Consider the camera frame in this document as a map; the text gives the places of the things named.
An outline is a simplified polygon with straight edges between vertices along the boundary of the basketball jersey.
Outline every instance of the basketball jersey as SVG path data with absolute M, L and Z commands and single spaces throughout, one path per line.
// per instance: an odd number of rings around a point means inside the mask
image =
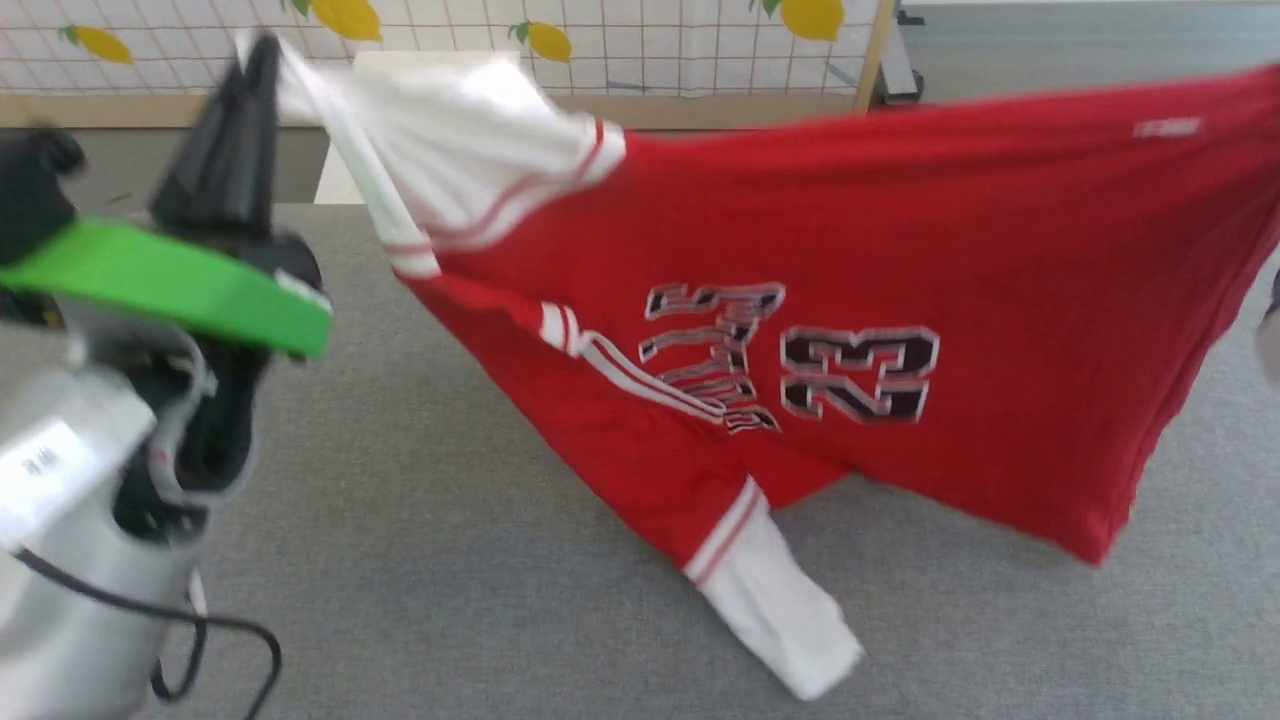
M 801 698 L 861 648 L 771 510 L 860 473 L 1101 562 L 1276 241 L 1280 68 L 678 141 L 556 114 L 494 140 L 527 161 L 397 165 L 379 118 L 398 278 Z

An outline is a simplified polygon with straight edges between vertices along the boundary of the green leaf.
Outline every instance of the green leaf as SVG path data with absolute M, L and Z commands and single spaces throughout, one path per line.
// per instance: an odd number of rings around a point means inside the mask
M 511 33 L 516 33 L 516 40 L 518 40 L 520 44 L 524 45 L 525 41 L 529 40 L 529 28 L 532 27 L 532 24 L 534 23 L 529 20 L 513 24 L 507 28 L 507 37 L 511 37 Z

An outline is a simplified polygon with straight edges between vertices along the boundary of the grid panel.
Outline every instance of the grid panel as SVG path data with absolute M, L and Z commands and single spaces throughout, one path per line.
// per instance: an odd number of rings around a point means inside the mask
M 553 94 L 854 94 L 877 8 L 877 0 L 0 4 L 0 92 L 40 95 L 207 92 L 236 32 L 252 27 L 271 28 L 324 64 L 349 63 L 366 49 L 516 49 Z

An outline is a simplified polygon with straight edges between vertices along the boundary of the white sleeve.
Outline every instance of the white sleeve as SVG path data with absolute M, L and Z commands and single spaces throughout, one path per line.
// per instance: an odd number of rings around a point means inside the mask
M 800 700 L 840 683 L 863 656 L 835 600 L 796 565 L 768 501 L 748 480 L 685 574 Z

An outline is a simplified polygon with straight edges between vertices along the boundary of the red stripe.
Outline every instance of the red stripe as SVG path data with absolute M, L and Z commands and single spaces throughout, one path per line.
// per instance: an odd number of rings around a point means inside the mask
M 586 154 L 586 158 L 584 158 L 582 161 L 579 163 L 577 168 L 570 176 L 570 179 L 573 182 L 581 181 L 582 177 L 590 169 L 591 164 L 595 163 L 596 156 L 599 156 L 600 150 L 603 149 L 604 149 L 604 122 L 596 118 L 595 145 L 591 147 L 591 151 Z M 563 173 L 529 174 L 521 178 L 515 184 L 507 187 L 507 190 L 504 190 L 502 195 L 498 196 L 498 200 L 489 208 L 489 211 L 485 213 L 485 215 L 480 218 L 476 223 L 474 223 L 471 227 L 443 228 L 426 223 L 419 223 L 419 228 L 425 231 L 435 240 L 451 240 L 451 241 L 465 240 L 466 236 L 468 234 L 479 234 L 486 231 L 489 225 L 493 224 L 494 219 L 498 217 L 498 213 L 503 209 L 503 206 L 509 204 L 513 199 L 516 199 L 521 193 L 529 192 L 530 190 L 534 190 L 543 184 L 554 184 L 563 181 L 564 181 Z
M 561 342 L 561 347 L 559 348 L 563 352 L 568 352 L 568 347 L 570 347 L 570 342 L 568 342 L 568 313 L 563 307 L 561 307 L 559 305 L 556 306 L 556 311 L 561 314 L 561 337 L 564 338 Z
M 694 579 L 695 585 L 698 585 L 699 588 L 703 587 L 703 583 L 705 583 L 707 579 L 712 577 L 712 573 L 714 573 L 716 568 L 719 566 L 721 560 L 724 559 L 724 553 L 727 553 L 728 548 L 732 547 L 735 542 L 737 542 L 737 537 L 742 534 L 742 530 L 746 528 L 746 523 L 751 519 L 751 514 L 755 512 L 755 506 L 760 503 L 762 497 L 764 496 L 760 493 L 760 488 L 753 484 L 751 502 L 746 503 L 746 512 L 744 512 L 742 516 L 737 519 L 737 524 L 733 525 L 733 532 L 731 532 L 728 537 L 724 538 L 724 542 L 719 546 L 719 550 L 717 550 L 716 555 L 712 556 L 712 561 L 708 562 L 707 568 L 701 571 L 701 574 Z

